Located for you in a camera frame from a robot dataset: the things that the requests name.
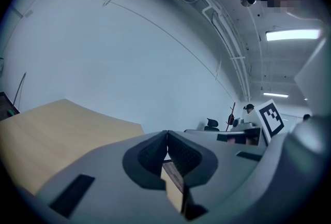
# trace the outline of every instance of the black slot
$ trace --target black slot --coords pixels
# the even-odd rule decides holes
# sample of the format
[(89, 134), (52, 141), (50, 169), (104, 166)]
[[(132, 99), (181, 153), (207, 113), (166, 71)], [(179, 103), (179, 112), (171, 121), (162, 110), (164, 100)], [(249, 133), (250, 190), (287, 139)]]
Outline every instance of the black slot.
[(237, 144), (246, 144), (246, 137), (245, 136), (239, 136), (239, 137), (234, 137), (235, 138), (235, 143)]
[(262, 155), (248, 153), (248, 152), (239, 152), (239, 153), (237, 153), (237, 156), (245, 158), (245, 159), (249, 159), (249, 160), (255, 160), (255, 161), (260, 161), (262, 159)]
[(218, 134), (217, 135), (217, 140), (227, 142), (228, 141), (228, 135)]
[(181, 213), (187, 220), (193, 220), (206, 214), (208, 211), (201, 205), (194, 204), (189, 188), (184, 184)]
[(69, 218), (94, 181), (94, 177), (80, 174), (50, 205), (60, 215)]

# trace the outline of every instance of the wooden table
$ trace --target wooden table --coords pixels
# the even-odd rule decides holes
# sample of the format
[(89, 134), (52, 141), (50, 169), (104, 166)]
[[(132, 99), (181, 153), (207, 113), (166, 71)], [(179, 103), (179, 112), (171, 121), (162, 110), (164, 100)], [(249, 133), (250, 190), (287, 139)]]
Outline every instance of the wooden table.
[(13, 181), (35, 194), (94, 148), (143, 135), (135, 124), (63, 99), (0, 122), (0, 156)]

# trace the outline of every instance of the conduit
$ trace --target conduit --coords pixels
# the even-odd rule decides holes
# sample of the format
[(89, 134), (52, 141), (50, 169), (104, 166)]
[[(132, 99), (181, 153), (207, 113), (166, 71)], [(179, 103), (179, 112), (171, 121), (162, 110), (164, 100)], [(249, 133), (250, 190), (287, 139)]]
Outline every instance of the conduit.
[[(212, 19), (210, 19), (208, 17), (208, 15), (206, 14), (207, 10), (209, 9), (214, 9), (214, 11), (217, 13), (218, 15), (218, 18), (220, 18), (220, 16), (224, 19), (224, 17), (221, 14), (221, 10), (211, 1), (211, 0), (205, 0), (208, 4), (208, 7), (204, 8), (202, 10), (202, 15), (204, 15), (207, 20), (212, 24), (212, 26), (215, 28), (216, 32), (218, 33), (218, 35), (220, 36), (223, 44), (225, 45), (226, 49), (227, 49), (227, 52), (229, 53), (230, 55), (230, 58), (235, 58), (237, 57), (232, 49), (232, 46), (231, 44), (229, 43), (229, 41), (223, 37), (223, 35), (225, 35), (223, 29), (221, 28), (221, 26), (218, 24), (219, 22), (222, 22), (220, 19), (219, 20), (215, 20), (214, 22), (214, 18), (212, 17)], [(227, 25), (225, 19), (223, 20), (222, 22), (222, 25), (224, 26), (224, 24)], [(228, 34), (230, 35), (230, 38), (231, 40), (233, 41), (233, 44), (235, 45), (236, 47), (236, 51), (238, 53), (238, 56), (239, 57), (243, 57), (242, 53), (241, 53), (241, 50), (238, 46), (238, 43), (236, 42), (235, 40), (235, 37), (233, 36), (233, 33), (231, 31), (231, 29), (229, 28), (229, 26), (224, 26), (224, 28), (228, 31)], [(238, 76), (238, 79), (239, 79), (239, 83), (243, 89), (243, 93), (244, 93), (244, 96), (245, 96), (245, 101), (247, 101), (247, 98), (249, 99), (250, 98), (250, 90), (249, 90), (249, 83), (248, 83), (248, 78), (247, 78), (247, 72), (246, 72), (246, 67), (245, 67), (245, 63), (243, 62), (242, 59), (240, 59), (241, 63), (242, 63), (242, 67), (243, 67), (243, 71), (245, 73), (245, 76), (246, 76), (246, 85), (244, 84), (244, 78), (243, 78), (243, 73), (242, 73), (242, 69), (240, 68), (239, 64), (238, 64), (238, 61), (237, 59), (232, 59), (231, 60), (232, 63), (233, 63), (233, 66), (235, 68), (235, 71), (237, 73), (237, 76)]]
[(260, 57), (261, 57), (261, 82), (262, 82), (263, 81), (263, 59), (262, 59), (262, 48), (261, 48), (261, 43), (260, 43), (260, 36), (259, 36), (259, 32), (258, 32), (256, 23), (255, 23), (253, 14), (252, 14), (252, 12), (251, 12), (251, 10), (249, 8), (247, 8), (247, 10), (248, 10), (249, 15), (250, 15), (250, 17), (252, 19), (252, 22), (253, 22), (253, 25), (254, 25), (254, 29), (255, 29), (255, 33), (256, 33), (256, 36), (257, 36), (257, 41), (258, 41), (258, 44), (259, 44)]

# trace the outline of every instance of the fluorescent light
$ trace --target fluorescent light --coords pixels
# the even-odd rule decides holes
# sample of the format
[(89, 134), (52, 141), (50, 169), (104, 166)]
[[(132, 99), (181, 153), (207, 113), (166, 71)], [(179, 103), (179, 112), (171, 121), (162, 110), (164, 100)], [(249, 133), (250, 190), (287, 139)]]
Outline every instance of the fluorescent light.
[(263, 93), (263, 95), (267, 95), (267, 96), (277, 96), (277, 97), (284, 97), (287, 98), (288, 95), (287, 94), (272, 94), (272, 93)]
[(318, 29), (303, 29), (303, 30), (286, 30), (266, 32), (267, 40), (284, 40), (284, 39), (318, 39), (320, 30)]

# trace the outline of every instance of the cap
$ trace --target cap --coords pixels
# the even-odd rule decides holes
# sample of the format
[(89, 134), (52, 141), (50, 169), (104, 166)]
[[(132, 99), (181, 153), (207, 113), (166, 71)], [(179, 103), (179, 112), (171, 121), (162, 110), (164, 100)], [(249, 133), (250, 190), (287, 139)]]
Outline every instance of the cap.
[(249, 104), (246, 106), (246, 109), (254, 109), (254, 105), (252, 105), (251, 103), (249, 103)]

